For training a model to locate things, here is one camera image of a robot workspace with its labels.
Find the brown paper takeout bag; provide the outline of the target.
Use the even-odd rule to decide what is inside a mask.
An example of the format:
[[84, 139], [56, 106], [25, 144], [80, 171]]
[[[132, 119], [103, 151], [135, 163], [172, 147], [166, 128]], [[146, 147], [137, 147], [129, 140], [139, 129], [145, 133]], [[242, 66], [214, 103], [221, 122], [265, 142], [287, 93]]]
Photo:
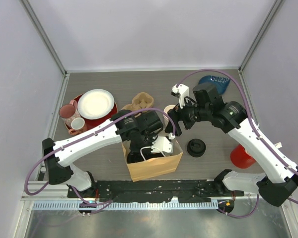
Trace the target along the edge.
[[174, 172], [179, 165], [182, 155], [182, 148], [177, 140], [174, 140], [173, 153], [171, 155], [151, 158], [146, 161], [144, 161], [141, 157], [141, 162], [131, 164], [127, 163], [130, 177], [133, 182], [137, 182]]

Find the stack of black cup lids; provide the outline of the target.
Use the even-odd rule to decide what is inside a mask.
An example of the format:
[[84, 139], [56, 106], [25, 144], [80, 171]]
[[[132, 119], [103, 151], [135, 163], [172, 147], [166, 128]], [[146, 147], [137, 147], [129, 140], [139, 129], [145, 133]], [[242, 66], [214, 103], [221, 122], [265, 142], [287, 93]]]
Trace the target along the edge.
[[188, 142], [186, 149], [190, 156], [198, 158], [204, 155], [206, 144], [204, 141], [195, 138]]

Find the dark red round tray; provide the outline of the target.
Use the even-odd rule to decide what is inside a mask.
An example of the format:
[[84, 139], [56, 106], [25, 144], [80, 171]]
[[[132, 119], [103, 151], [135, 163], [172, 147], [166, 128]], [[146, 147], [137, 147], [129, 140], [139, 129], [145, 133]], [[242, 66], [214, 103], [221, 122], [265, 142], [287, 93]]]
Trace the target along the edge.
[[[83, 94], [80, 94], [78, 96], [76, 96], [73, 100], [75, 100], [77, 103], [79, 102], [80, 98], [82, 97]], [[118, 112], [118, 108], [117, 108], [117, 104], [114, 103], [114, 107], [113, 109], [109, 112], [109, 114], [107, 114], [106, 116], [99, 118], [99, 119], [87, 119], [84, 118], [86, 126], [87, 126], [87, 130], [90, 130], [92, 128], [95, 128], [99, 125], [101, 125], [102, 123], [104, 123], [107, 119], [110, 119], [114, 114], [116, 114]], [[64, 122], [64, 126], [67, 130], [71, 129], [70, 126], [66, 125], [66, 123]]]

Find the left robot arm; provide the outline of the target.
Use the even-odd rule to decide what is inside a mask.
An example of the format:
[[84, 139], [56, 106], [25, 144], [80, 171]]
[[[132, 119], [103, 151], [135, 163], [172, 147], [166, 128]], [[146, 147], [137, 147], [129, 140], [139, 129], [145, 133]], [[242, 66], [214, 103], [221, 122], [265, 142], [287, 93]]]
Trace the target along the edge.
[[129, 141], [131, 152], [139, 153], [157, 139], [163, 124], [156, 109], [148, 111], [121, 110], [101, 125], [62, 141], [47, 138], [42, 141], [48, 184], [67, 183], [90, 198], [96, 186], [92, 176], [74, 165], [79, 158], [100, 148]]

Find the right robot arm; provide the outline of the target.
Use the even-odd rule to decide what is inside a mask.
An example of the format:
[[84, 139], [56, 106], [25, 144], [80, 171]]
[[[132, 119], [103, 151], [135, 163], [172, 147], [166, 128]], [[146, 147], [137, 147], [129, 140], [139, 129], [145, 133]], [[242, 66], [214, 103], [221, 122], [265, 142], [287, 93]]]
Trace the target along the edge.
[[193, 88], [193, 102], [189, 101], [189, 88], [184, 84], [174, 85], [171, 94], [179, 102], [168, 111], [170, 120], [166, 133], [180, 136], [179, 122], [183, 122], [185, 129], [189, 130], [196, 122], [209, 121], [244, 147], [264, 171], [248, 174], [223, 170], [214, 179], [214, 189], [218, 195], [225, 196], [234, 190], [256, 193], [269, 204], [279, 207], [297, 189], [298, 165], [268, 140], [253, 119], [248, 119], [240, 103], [225, 103], [211, 83]]

